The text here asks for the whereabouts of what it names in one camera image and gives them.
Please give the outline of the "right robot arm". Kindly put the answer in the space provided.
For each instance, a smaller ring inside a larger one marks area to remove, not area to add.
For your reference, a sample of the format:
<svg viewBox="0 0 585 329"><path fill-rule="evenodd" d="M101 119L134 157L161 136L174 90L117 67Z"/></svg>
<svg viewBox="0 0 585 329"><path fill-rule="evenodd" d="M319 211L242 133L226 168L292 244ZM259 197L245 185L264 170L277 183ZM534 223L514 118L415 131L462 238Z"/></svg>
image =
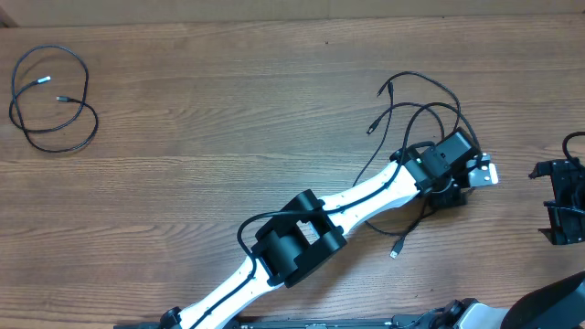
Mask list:
<svg viewBox="0 0 585 329"><path fill-rule="evenodd" d="M548 176L554 199L544 203L549 228L540 232L555 246L584 241L584 165L576 157L535 165L531 179ZM496 309L473 299L453 301L431 328L580 328L584 322L584 273L533 291L510 309Z"/></svg>

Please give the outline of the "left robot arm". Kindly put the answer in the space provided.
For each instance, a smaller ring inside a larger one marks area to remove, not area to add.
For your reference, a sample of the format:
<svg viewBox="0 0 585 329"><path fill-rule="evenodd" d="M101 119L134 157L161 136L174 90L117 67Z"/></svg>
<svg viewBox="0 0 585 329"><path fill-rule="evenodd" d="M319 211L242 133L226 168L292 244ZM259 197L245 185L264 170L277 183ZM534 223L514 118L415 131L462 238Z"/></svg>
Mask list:
<svg viewBox="0 0 585 329"><path fill-rule="evenodd" d="M318 198L311 190L282 210L263 214L256 242L243 250L236 272L200 302L175 307L160 319L163 328L222 328L263 294L293 287L346 245L350 231L375 215L418 196L452 188L494 185L489 154L458 128L439 143L404 145L377 175L344 192Z"/></svg>

